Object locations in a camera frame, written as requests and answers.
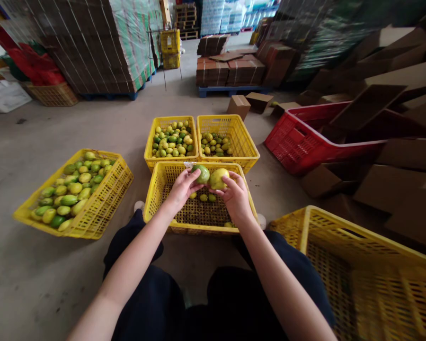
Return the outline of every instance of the concrete floor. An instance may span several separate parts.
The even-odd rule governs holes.
[[[247,47],[250,34],[232,37],[229,47]],[[224,113],[226,94],[201,99],[195,87],[198,40],[183,42],[179,70],[159,71],[136,101],[96,99],[71,108],[31,102],[0,114],[0,340],[64,340],[101,285],[110,240],[125,225],[133,204],[145,200],[151,174],[143,152],[152,120],[160,116]],[[273,93],[288,102],[293,94]],[[24,118],[27,121],[17,125]],[[258,212],[267,221],[311,203],[297,179],[288,175],[263,145],[275,121],[250,113],[246,126],[260,160],[246,176]],[[98,241],[57,238],[12,218],[16,208],[81,148],[122,154],[135,178]],[[194,304],[205,302],[216,267],[246,264],[229,239],[187,235],[164,237],[156,265],[169,272]]]

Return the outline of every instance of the finger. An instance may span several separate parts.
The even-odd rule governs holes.
[[[180,182],[182,182],[185,178],[186,178],[186,176],[188,175],[188,169],[189,168],[185,168],[181,173],[180,173],[180,175],[177,177],[177,179],[175,180],[175,183],[180,183]]]
[[[194,171],[194,173],[191,173],[188,178],[187,178],[187,182],[191,185],[199,176],[200,176],[200,169],[196,169]]]
[[[224,181],[224,183],[229,186],[232,190],[241,190],[241,188],[237,185],[237,183],[232,180],[231,178],[228,178],[227,176],[223,176],[222,180]]]
[[[190,191],[189,195],[193,194],[194,192],[197,192],[198,190],[200,190],[203,187],[204,187],[204,184],[198,184],[198,185],[191,187],[189,189],[189,191]]]
[[[231,176],[232,179],[235,179],[237,181],[238,185],[240,186],[242,190],[244,191],[248,190],[246,188],[245,180],[243,180],[243,178],[240,175],[232,171],[229,171],[229,175]]]
[[[220,197],[223,197],[224,196],[224,192],[223,191],[220,191],[220,190],[218,190],[218,189],[209,189],[208,190],[210,193],[213,193],[213,194],[216,194],[216,195],[219,195]]]

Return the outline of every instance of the stacked cardboard box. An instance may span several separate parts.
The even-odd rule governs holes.
[[[262,85],[269,87],[280,86],[300,59],[296,50],[274,41],[263,41],[256,56],[267,67]]]
[[[233,60],[229,64],[227,86],[260,85],[265,72],[265,65],[260,61]]]
[[[228,74],[227,63],[197,63],[195,84],[199,87],[225,86]]]
[[[225,51],[230,35],[213,35],[200,39],[197,46],[197,55],[202,57],[222,54]]]

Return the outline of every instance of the forearm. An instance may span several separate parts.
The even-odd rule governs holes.
[[[124,306],[129,300],[158,248],[176,212],[164,202],[117,259],[101,286],[98,296]]]
[[[238,225],[262,287],[290,340],[336,340],[322,313],[254,219]]]

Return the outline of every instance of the shoe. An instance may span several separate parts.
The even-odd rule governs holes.
[[[257,218],[259,220],[260,228],[262,230],[265,230],[266,229],[266,219],[265,219],[264,215],[257,213]]]
[[[144,201],[136,201],[136,203],[134,204],[134,212],[136,212],[138,209],[141,209],[143,211],[143,209],[145,208],[145,202]]]

